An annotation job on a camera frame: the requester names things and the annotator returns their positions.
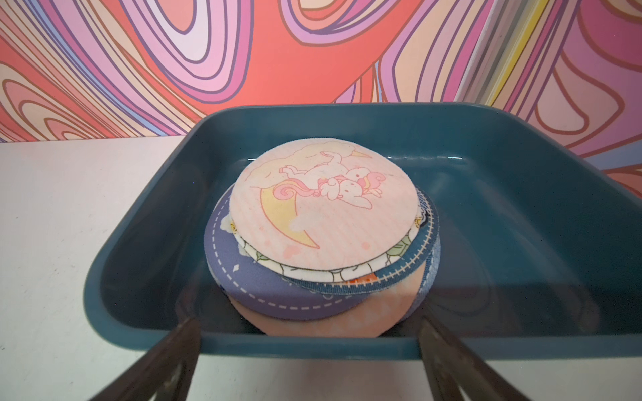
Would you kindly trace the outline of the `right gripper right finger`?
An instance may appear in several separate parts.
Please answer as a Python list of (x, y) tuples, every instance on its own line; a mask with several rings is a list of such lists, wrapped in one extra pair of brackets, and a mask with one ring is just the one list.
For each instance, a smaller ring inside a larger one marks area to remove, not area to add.
[(433, 399), (527, 399), (434, 317), (423, 318), (418, 344)]

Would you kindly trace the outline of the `white green flowers coaster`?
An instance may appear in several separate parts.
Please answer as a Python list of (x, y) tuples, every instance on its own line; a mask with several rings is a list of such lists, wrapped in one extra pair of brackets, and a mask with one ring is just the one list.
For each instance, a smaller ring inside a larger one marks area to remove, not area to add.
[(398, 262), (406, 253), (411, 243), (418, 236), (421, 225), (426, 223), (430, 216), (430, 213), (424, 207), (419, 207), (416, 218), (409, 232), (407, 232), (406, 235), (396, 245), (394, 245), (394, 247), (391, 247), (390, 250), (369, 262), (332, 271), (317, 271), (300, 267), (290, 267), (288, 265), (275, 262), (274, 260), (264, 256), (264, 254), (261, 254), (255, 247), (251, 246), (237, 233), (237, 227), (235, 226), (230, 213), (226, 215), (226, 218), (230, 226), (228, 232), (236, 238), (242, 255), (252, 257), (255, 262), (258, 262), (263, 267), (267, 267), (270, 271), (276, 272), (287, 278), (304, 282), (335, 283), (349, 282), (354, 279), (367, 276), (371, 273), (379, 272), (379, 270), (382, 270), (384, 267), (389, 267), (394, 262)]

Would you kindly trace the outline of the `pink cartoon girl coaster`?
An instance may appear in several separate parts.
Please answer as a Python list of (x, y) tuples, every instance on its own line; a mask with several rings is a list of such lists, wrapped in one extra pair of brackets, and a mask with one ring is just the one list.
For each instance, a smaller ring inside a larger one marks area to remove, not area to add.
[(312, 282), (413, 239), (421, 215), (416, 187), (399, 166), (331, 138), (260, 155), (239, 175), (229, 206), (240, 242)]

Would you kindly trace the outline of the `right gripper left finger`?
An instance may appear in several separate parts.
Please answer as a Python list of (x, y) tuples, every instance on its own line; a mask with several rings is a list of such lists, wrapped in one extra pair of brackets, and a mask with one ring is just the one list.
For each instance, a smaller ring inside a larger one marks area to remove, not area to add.
[(179, 324), (94, 400), (185, 400), (201, 350), (200, 323)]

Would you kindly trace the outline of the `purple good luck bunny coaster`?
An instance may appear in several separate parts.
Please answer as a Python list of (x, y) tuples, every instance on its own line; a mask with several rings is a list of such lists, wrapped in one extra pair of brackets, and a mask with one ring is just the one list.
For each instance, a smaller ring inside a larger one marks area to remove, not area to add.
[(232, 300), (262, 315), (289, 321), (334, 317), (359, 306), (366, 295), (337, 296), (296, 286), (254, 261), (232, 234), (227, 190), (217, 201), (203, 236), (207, 265)]

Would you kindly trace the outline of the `pink checkered bunny coaster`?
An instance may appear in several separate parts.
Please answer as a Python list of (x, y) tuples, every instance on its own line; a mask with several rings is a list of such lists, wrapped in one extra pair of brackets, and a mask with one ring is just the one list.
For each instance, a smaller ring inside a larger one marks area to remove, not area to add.
[(425, 270), (426, 266), (422, 264), (393, 287), (368, 297), (347, 312), (321, 320), (284, 321), (254, 312), (234, 300), (231, 304), (247, 321), (270, 336), (374, 338), (395, 326), (411, 309)]

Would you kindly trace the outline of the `blue denim bear coaster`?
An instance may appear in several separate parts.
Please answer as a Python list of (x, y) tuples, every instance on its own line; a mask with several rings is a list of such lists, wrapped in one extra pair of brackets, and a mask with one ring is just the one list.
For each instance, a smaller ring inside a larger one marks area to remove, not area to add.
[(419, 289), (419, 292), (416, 295), (416, 298), (413, 301), (413, 304), (411, 304), (410, 308), (408, 309), (406, 314), (401, 318), (400, 322), (403, 322), (406, 319), (408, 319), (426, 299), (436, 279), (440, 261), (441, 261), (441, 237), (437, 236), (435, 245), (431, 251), (431, 255), (428, 258), (426, 263), (425, 275), (421, 282), (421, 287)]

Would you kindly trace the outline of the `dark blue cartoon animals coaster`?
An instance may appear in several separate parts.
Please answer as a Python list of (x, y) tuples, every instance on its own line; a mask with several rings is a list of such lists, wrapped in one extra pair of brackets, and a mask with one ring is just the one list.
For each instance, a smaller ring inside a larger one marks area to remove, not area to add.
[(436, 206), (431, 198), (419, 188), (416, 189), (421, 207), (421, 225), (414, 240), (405, 247), (406, 251), (395, 262), (374, 271), (366, 269), (367, 275), (362, 275), (345, 282), (305, 282), (286, 277), (284, 281), (302, 287), (311, 292), (326, 295), (354, 296), (379, 292), (404, 280), (415, 272), (423, 262), (426, 262), (439, 239), (439, 217)]

